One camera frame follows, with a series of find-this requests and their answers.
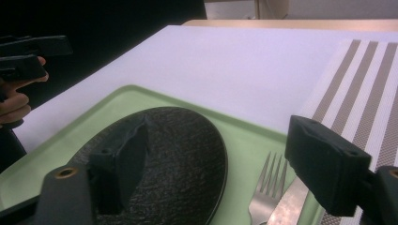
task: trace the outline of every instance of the knife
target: knife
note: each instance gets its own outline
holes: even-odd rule
[[[296,225],[307,194],[308,188],[296,177],[282,196],[267,225]]]

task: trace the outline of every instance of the black plate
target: black plate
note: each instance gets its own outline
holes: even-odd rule
[[[223,195],[227,155],[222,136],[204,116],[176,107],[129,115],[92,138],[70,162],[87,163],[89,153],[121,124],[146,117],[149,151],[130,208],[98,216],[98,224],[208,224]]]

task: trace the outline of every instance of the dark background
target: dark background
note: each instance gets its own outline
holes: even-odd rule
[[[34,109],[164,26],[206,17],[203,0],[0,0],[0,37],[69,39],[72,55],[46,58],[49,81],[20,89]]]

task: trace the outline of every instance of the green tray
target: green tray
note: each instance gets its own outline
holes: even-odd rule
[[[65,165],[95,134],[116,120],[160,106],[196,111],[217,127],[227,149],[228,177],[221,204],[211,224],[250,224],[248,206],[258,176],[269,152],[283,153],[285,135],[134,85],[114,91],[0,174],[0,211],[37,196],[46,173]],[[294,177],[295,173],[289,167],[285,189]],[[318,224],[322,212],[322,207],[310,193],[298,224]]]

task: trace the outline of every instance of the fork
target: fork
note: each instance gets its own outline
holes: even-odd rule
[[[279,179],[279,185],[277,186],[282,156],[279,157],[278,166],[276,167],[275,172],[273,172],[273,169],[277,154],[274,155],[268,172],[268,163],[270,157],[271,153],[268,154],[266,163],[264,164],[263,171],[260,174],[257,187],[249,205],[249,213],[252,218],[252,225],[260,225],[268,222],[272,212],[282,197],[284,180],[286,178],[287,160],[284,162],[281,177]]]

